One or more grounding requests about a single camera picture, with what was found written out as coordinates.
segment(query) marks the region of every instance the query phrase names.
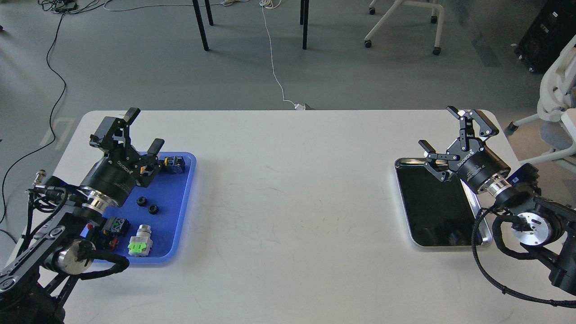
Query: metal tray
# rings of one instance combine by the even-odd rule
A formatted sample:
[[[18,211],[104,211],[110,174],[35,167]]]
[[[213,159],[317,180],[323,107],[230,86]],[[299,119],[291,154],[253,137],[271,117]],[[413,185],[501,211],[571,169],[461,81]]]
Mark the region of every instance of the metal tray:
[[[438,181],[425,169],[424,162],[424,159],[416,158],[401,158],[395,162],[396,180],[412,241],[423,248],[469,248],[472,227],[468,228],[468,225],[473,224],[480,209],[476,195],[457,178],[447,183]],[[480,246],[492,241],[486,220],[480,223],[479,236],[482,237]]]

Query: black cable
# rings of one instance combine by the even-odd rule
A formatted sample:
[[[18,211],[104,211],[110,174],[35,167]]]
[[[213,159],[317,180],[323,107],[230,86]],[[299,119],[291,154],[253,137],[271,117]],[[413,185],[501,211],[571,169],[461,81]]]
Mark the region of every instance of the black cable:
[[[8,235],[10,237],[10,239],[12,240],[12,242],[14,242],[14,244],[18,243],[18,240],[14,237],[14,235],[10,234],[10,232],[4,231],[2,228],[0,228],[0,232]]]
[[[50,48],[48,49],[48,52],[46,53],[46,64],[48,65],[48,68],[50,70],[52,70],[52,72],[54,72],[59,78],[60,80],[62,80],[62,82],[64,82],[64,88],[62,89],[62,93],[60,94],[60,96],[58,97],[58,100],[56,101],[56,103],[54,103],[54,106],[52,106],[52,110],[50,111],[50,118],[48,120],[48,124],[50,126],[50,132],[52,133],[52,140],[48,143],[45,144],[44,146],[42,146],[39,149],[36,149],[28,154],[26,154],[25,156],[19,158],[18,160],[16,160],[16,162],[14,162],[9,168],[8,170],[6,170],[6,173],[4,174],[4,177],[2,178],[2,205],[4,207],[4,212],[2,213],[2,218],[0,219],[0,224],[2,224],[2,222],[4,221],[4,219],[6,218],[6,197],[4,195],[4,185],[6,184],[6,177],[8,176],[8,173],[10,172],[10,170],[20,161],[22,161],[23,159],[25,159],[26,157],[48,147],[49,145],[51,145],[52,143],[54,143],[56,141],[56,133],[54,132],[54,128],[52,127],[52,116],[54,115],[54,109],[56,109],[56,106],[58,105],[58,103],[60,102],[60,100],[62,99],[62,97],[64,96],[64,93],[66,92],[66,88],[67,88],[67,84],[66,81],[64,80],[64,78],[58,73],[56,72],[52,66],[50,66],[50,52],[52,51],[52,49],[54,48],[54,44],[56,44],[56,39],[58,39],[58,32],[60,31],[60,26],[62,25],[62,19],[64,18],[64,15],[60,16],[60,21],[58,22],[58,27],[56,29],[56,35],[54,36],[54,41],[52,41],[52,45],[50,45]],[[16,239],[14,238],[14,236],[10,233],[8,233],[7,231],[4,231],[3,229],[0,229],[0,231],[2,231],[3,233],[8,234],[8,236],[10,236],[10,238],[12,238],[12,241],[14,241],[15,243],[17,242]]]
[[[489,213],[493,213],[498,215],[496,212],[496,205],[493,205],[490,208],[481,208],[480,210],[478,210],[478,213],[476,214],[476,221],[474,222],[474,227],[472,228],[472,255],[474,256],[474,261],[476,262],[476,265],[478,266],[478,269],[480,269],[480,272],[482,272],[482,275],[484,275],[484,277],[496,288],[498,288],[504,295],[508,294],[512,297],[516,297],[522,300],[527,300],[529,302],[534,302],[534,303],[541,303],[541,304],[548,304],[548,305],[552,305],[552,306],[560,306],[560,307],[567,307],[567,308],[576,308],[576,300],[553,300],[553,299],[540,299],[540,298],[536,298],[536,297],[532,297],[529,295],[525,295],[521,292],[517,292],[513,289],[510,289],[506,286],[504,286],[503,284],[499,283],[496,279],[492,278],[488,272],[486,272],[486,270],[484,269],[484,267],[482,266],[482,264],[480,264],[480,259],[478,258],[478,251],[476,249],[476,234],[478,232],[478,228],[480,226],[480,223],[484,220],[484,218],[486,217],[486,215],[488,215]]]
[[[28,246],[30,245],[30,241],[32,240],[30,238],[30,232],[32,231],[32,216],[33,216],[33,212],[34,212],[34,201],[35,201],[34,200],[34,193],[29,192],[28,193],[28,219],[26,222],[26,233],[22,237],[24,240],[22,241],[22,245],[18,249],[18,255],[22,254],[22,252],[24,252],[28,248]]]
[[[46,219],[44,219],[42,221],[42,223],[38,224],[38,226],[36,226],[36,228],[30,233],[30,240],[34,237],[34,235],[36,235],[36,233],[40,230],[40,228],[42,228],[42,226],[46,225],[46,223],[48,223],[52,218],[54,218],[54,216],[64,207],[64,204],[66,203],[66,201],[68,201],[68,190],[66,190],[66,188],[54,188],[54,190],[59,190],[63,193],[62,195],[62,200],[58,203],[58,206],[56,206],[56,209],[54,209],[54,211],[48,215],[48,217],[46,217]]]

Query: black table leg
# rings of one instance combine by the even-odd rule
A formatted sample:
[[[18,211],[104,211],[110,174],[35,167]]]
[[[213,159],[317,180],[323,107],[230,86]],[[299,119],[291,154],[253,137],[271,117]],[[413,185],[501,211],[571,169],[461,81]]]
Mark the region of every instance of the black table leg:
[[[308,3],[309,0],[301,0],[304,3],[304,34],[302,35],[302,49],[306,49],[308,43]]]
[[[210,8],[210,0],[204,0],[206,5],[206,13],[208,14],[208,23],[210,26],[214,26],[214,20],[212,20],[212,9]]]
[[[198,0],[192,0],[194,5],[194,12],[196,13],[196,21],[198,22],[198,29],[200,29],[200,37],[202,38],[202,45],[205,51],[209,51],[208,41],[206,40],[206,32],[204,31],[204,23],[202,22],[202,16],[200,15],[200,6],[198,5]]]
[[[304,0],[300,0],[300,25],[304,25]]]

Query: connector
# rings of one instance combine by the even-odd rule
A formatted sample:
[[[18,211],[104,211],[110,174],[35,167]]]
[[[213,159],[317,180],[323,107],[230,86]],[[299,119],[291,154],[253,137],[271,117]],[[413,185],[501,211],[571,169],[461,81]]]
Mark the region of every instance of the connector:
[[[128,244],[128,254],[135,257],[147,257],[154,243],[150,236],[152,235],[152,230],[150,225],[140,225],[136,236],[130,238],[130,244]]]

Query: white chair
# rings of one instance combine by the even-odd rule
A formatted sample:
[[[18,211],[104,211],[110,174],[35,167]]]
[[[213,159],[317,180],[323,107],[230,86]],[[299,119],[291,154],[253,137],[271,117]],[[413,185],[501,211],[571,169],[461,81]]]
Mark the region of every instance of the white chair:
[[[514,132],[522,125],[542,120],[540,137],[552,147],[550,151],[520,163],[554,161],[576,172],[576,164],[570,158],[576,154],[576,110],[571,108],[576,108],[576,36],[544,73],[537,113],[508,125]]]
[[[374,8],[376,2],[378,2],[378,0],[372,0],[372,2],[370,3],[369,8],[370,14],[376,13],[376,9]],[[396,11],[396,9],[398,9],[400,5],[432,8],[432,17],[430,18],[430,22],[432,24],[438,23],[438,26],[436,28],[436,41],[434,42],[434,50],[432,51],[432,53],[434,55],[440,54],[440,51],[442,50],[440,48],[440,37],[442,37],[442,26],[444,25],[444,8],[438,4],[438,0],[429,0],[427,2],[412,1],[412,0],[394,0],[394,3],[390,7],[390,9],[388,9],[388,11],[384,14],[384,16],[380,18],[378,23],[374,26],[374,28],[372,28],[372,30],[368,33],[368,35],[364,37],[364,46],[366,46],[366,48],[372,47],[372,41],[370,39],[380,29],[384,21],[386,21],[386,19],[388,19],[390,15],[392,15],[392,13]]]

